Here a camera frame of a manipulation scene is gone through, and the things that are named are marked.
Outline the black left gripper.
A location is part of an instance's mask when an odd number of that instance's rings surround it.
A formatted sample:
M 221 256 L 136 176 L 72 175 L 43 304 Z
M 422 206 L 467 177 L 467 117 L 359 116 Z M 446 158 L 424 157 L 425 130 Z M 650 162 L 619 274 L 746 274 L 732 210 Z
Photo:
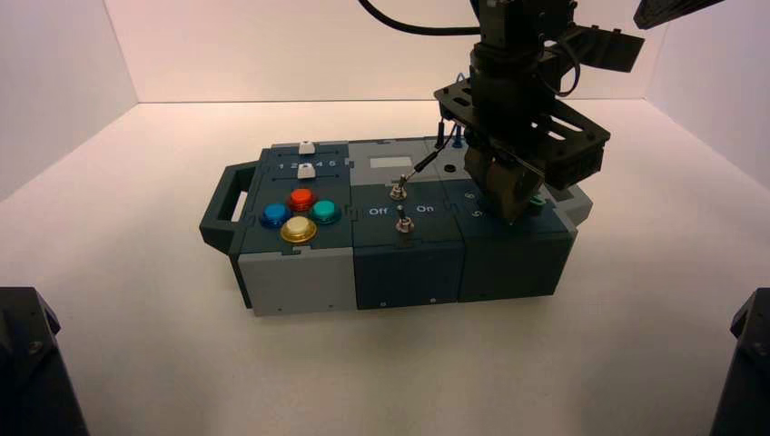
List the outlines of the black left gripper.
M 466 172 L 504 222 L 524 213 L 542 180 L 565 189 L 600 171 L 609 131 L 560 99 L 561 78 L 580 70 L 575 49 L 514 54 L 478 44 L 470 60 L 469 77 L 434 97 L 443 118 L 467 129 Z

